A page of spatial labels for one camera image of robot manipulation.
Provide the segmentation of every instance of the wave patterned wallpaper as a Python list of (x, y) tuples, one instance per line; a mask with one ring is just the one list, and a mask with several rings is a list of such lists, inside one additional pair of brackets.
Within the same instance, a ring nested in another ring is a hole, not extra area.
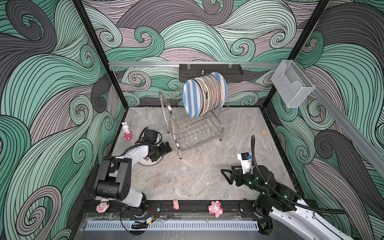
[(0, 1), (0, 30), (0, 232), (68, 239), (124, 109), (72, 0)]
[[(287, 59), (317, 0), (83, 0), (109, 61)], [(130, 105), (160, 105), (182, 89), (177, 68), (115, 68)], [(229, 105), (261, 105), (274, 70), (244, 69)], [(180, 102), (181, 96), (175, 96)]]
[[(356, 1), (325, 10), (297, 61), (384, 155), (383, 9)], [(306, 196), (346, 211), (325, 218), (356, 239), (382, 240), (384, 180), (321, 103), (310, 95), (288, 109), (276, 94), (267, 111)]]

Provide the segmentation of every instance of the dish rack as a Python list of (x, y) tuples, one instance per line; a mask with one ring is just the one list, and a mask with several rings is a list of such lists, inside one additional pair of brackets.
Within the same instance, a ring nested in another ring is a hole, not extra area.
[(220, 141), (222, 140), (224, 126), (220, 121), (220, 115), (229, 109), (228, 105), (224, 104), (219, 109), (204, 113), (197, 118), (191, 118), (183, 106), (172, 108), (169, 103), (169, 100), (180, 98), (182, 94), (182, 90), (169, 94), (159, 91), (167, 132), (172, 131), (180, 159), (182, 159), (182, 152), (187, 149), (218, 137), (220, 137)]

